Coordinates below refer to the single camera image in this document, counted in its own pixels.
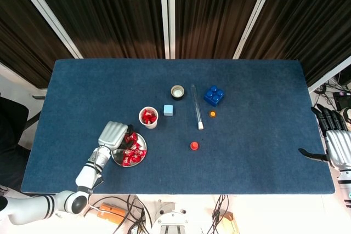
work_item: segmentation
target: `curtain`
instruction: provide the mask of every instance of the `curtain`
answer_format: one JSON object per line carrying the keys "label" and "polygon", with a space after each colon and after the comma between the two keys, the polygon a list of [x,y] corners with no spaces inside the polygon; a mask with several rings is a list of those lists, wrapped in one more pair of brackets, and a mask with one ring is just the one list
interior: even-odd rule
{"label": "curtain", "polygon": [[176,58],[232,59],[256,0],[175,0]]}
{"label": "curtain", "polygon": [[0,62],[38,88],[71,55],[30,0],[0,0]]}
{"label": "curtain", "polygon": [[351,55],[351,0],[267,0],[242,59],[302,64],[308,85]]}
{"label": "curtain", "polygon": [[46,0],[84,58],[164,58],[161,0]]}

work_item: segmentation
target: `paper cup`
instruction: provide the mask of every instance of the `paper cup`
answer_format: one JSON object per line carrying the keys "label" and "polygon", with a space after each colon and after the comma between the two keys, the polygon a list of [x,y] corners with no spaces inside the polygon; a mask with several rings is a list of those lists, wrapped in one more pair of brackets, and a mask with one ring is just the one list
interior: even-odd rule
{"label": "paper cup", "polygon": [[[152,112],[154,112],[154,114],[156,115],[156,121],[154,121],[152,124],[146,124],[146,123],[143,122],[142,116],[143,116],[143,112],[144,112],[145,110],[152,111]],[[144,108],[142,108],[142,110],[141,110],[140,113],[139,113],[139,121],[140,121],[143,125],[145,125],[146,128],[154,129],[154,128],[157,126],[158,112],[157,112],[156,109],[153,108],[153,107],[150,107],[150,106],[144,107]]]}

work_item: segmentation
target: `test tube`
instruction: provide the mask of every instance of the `test tube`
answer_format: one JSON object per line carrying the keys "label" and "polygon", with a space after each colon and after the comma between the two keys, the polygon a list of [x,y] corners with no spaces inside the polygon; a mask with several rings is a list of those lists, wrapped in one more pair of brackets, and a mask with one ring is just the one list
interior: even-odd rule
{"label": "test tube", "polygon": [[193,101],[194,101],[194,106],[195,106],[195,111],[196,111],[197,127],[198,127],[199,130],[203,130],[203,123],[202,123],[202,118],[201,118],[200,104],[199,104],[199,99],[197,98],[196,86],[194,84],[191,85],[191,92],[193,94]]}

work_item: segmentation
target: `small blue cube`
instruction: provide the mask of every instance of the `small blue cube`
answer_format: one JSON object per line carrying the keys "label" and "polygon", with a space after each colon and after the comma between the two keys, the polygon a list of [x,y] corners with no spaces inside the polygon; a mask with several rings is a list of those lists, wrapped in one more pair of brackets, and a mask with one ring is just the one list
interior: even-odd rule
{"label": "small blue cube", "polygon": [[173,116],[173,105],[164,105],[163,115],[164,116]]}
{"label": "small blue cube", "polygon": [[223,98],[224,92],[218,89],[216,85],[210,87],[203,99],[207,101],[212,106],[217,106],[219,101]]}

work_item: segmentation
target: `silver robotic hand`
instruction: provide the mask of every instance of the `silver robotic hand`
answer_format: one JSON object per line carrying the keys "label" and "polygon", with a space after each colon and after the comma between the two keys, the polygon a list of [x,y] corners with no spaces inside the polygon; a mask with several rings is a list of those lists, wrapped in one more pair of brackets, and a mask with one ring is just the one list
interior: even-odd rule
{"label": "silver robotic hand", "polygon": [[50,218],[56,210],[79,214],[88,203],[88,196],[103,182],[102,171],[130,129],[125,124],[108,122],[97,147],[76,178],[77,192],[63,191],[56,195],[17,199],[0,196],[0,218],[8,216],[14,225]]}
{"label": "silver robotic hand", "polygon": [[331,111],[320,104],[318,109],[312,107],[326,144],[326,153],[309,153],[300,148],[304,156],[328,162],[333,168],[340,171],[338,184],[342,190],[345,205],[351,215],[351,132],[347,130],[343,117],[336,111]]}

